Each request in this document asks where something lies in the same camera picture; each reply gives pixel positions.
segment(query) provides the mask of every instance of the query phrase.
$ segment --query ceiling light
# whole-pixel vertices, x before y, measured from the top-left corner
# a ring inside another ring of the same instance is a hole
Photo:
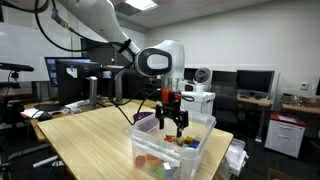
[[[126,0],[125,2],[137,9],[140,9],[141,11],[158,6],[158,4],[154,3],[152,0]]]

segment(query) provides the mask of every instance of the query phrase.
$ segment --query paper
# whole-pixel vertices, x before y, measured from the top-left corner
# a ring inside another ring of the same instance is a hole
[[[77,68],[73,68],[71,66],[70,68],[67,68],[67,73],[70,74],[73,78],[78,78],[78,70],[77,70]]]
[[[33,119],[36,119],[43,113],[43,111],[39,111],[39,112],[38,111],[39,111],[38,109],[31,108],[31,109],[24,110],[23,112],[21,112],[21,114],[23,114],[29,118],[32,117]]]
[[[289,118],[289,117],[284,117],[284,116],[279,116],[279,119],[283,120],[283,121],[297,122],[297,120],[294,118]]]

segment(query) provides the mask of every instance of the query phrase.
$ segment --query floor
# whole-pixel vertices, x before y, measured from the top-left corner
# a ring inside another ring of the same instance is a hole
[[[2,153],[4,157],[2,158],[3,162],[6,162],[5,157],[13,152],[39,145],[32,129],[29,130],[24,127],[11,133],[11,141],[4,146],[4,152]],[[4,134],[7,133],[0,133],[0,142],[4,140]],[[236,132],[236,138],[246,142],[245,150],[249,155],[247,165],[243,168],[240,177],[236,179],[265,180],[269,168],[282,171],[302,180],[320,179],[320,153],[317,154],[313,151],[306,138],[303,141],[303,148],[300,151],[298,159],[265,149],[264,143],[256,143],[254,137],[243,135],[240,132]],[[32,168],[33,163],[54,155],[54,152],[50,148],[47,148],[13,160],[11,162],[13,166],[11,178],[13,180],[72,179],[72,176],[63,167],[53,168],[50,164],[47,164],[37,169]]]

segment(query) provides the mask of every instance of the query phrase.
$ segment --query office chair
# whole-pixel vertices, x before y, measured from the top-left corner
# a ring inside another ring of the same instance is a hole
[[[216,118],[216,128],[234,132],[238,125],[237,83],[212,82],[215,99],[212,115]]]

